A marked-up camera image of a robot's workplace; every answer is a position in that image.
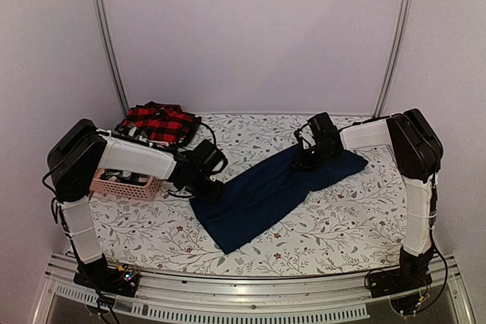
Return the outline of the navy blue t-shirt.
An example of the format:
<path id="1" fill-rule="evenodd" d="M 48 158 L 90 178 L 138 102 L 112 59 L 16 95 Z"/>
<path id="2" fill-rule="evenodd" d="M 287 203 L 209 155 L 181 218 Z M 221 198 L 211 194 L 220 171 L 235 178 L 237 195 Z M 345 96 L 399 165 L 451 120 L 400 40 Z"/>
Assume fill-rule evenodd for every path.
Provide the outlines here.
<path id="1" fill-rule="evenodd" d="M 314 170 L 302 171 L 292 167 L 297 149 L 290 146 L 227 181 L 214 204 L 190 199 L 196 219 L 223 253 L 241 248 L 272 228 L 310 192 L 328 188 L 368 164 L 346 150 Z"/>

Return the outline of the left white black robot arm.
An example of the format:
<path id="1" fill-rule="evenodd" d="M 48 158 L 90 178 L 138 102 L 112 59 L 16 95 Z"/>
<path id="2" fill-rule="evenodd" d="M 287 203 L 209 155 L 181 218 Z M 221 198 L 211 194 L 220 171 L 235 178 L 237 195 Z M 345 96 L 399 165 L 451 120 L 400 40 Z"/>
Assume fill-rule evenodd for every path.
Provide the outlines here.
<path id="1" fill-rule="evenodd" d="M 108 264 L 91 215 L 90 185 L 100 169 L 138 173 L 172 183 L 205 203 L 215 203 L 223 183 L 212 180 L 228 165 L 214 140 L 203 140 L 194 149 L 179 151 L 143 137 L 124 136 L 99 129 L 89 119 L 79 120 L 47 156 L 44 186 L 53 193 L 52 214 L 77 261 L 74 282 L 104 293 L 134 297 L 140 276 L 128 264 Z"/>

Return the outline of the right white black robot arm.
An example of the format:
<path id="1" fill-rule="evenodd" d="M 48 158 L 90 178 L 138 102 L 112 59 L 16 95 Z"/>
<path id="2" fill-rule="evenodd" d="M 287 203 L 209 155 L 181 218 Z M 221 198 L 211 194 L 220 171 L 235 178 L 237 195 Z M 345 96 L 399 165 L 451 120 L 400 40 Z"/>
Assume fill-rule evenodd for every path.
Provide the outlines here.
<path id="1" fill-rule="evenodd" d="M 433 238 L 437 217 L 437 173 L 443 146 L 418 109 L 355 122 L 338 128 L 326 112 L 308 119 L 308 142 L 298 128 L 293 165 L 311 170 L 346 150 L 388 146 L 406 188 L 407 228 L 399 252 L 399 266 L 384 271 L 374 269 L 364 280 L 372 297 L 398 294 L 432 283 L 429 263 L 438 252 Z"/>

